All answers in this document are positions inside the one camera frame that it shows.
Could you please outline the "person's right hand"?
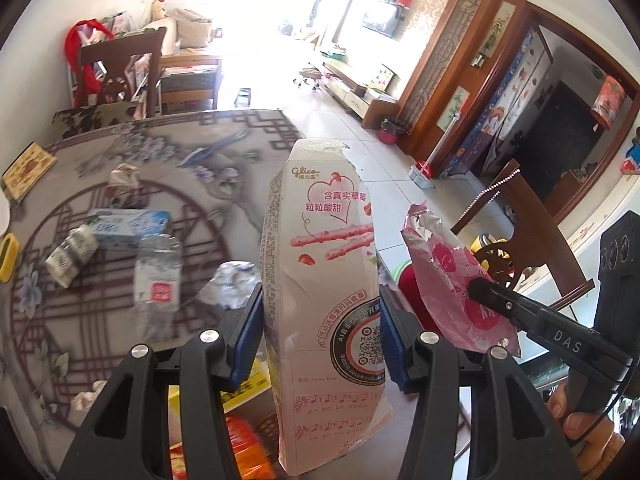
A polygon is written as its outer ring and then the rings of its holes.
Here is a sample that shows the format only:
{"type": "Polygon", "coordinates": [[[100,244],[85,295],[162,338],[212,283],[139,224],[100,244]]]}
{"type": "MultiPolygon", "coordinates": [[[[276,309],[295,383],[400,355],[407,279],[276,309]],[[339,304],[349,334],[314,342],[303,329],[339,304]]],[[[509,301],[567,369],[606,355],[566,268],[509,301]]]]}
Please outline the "person's right hand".
{"type": "Polygon", "coordinates": [[[584,446],[577,453],[576,463],[582,478],[599,479],[625,444],[624,437],[614,430],[614,422],[608,417],[600,419],[598,414],[569,413],[566,382],[560,382],[554,388],[547,408],[570,440],[577,440],[598,422],[582,440],[584,446]]]}

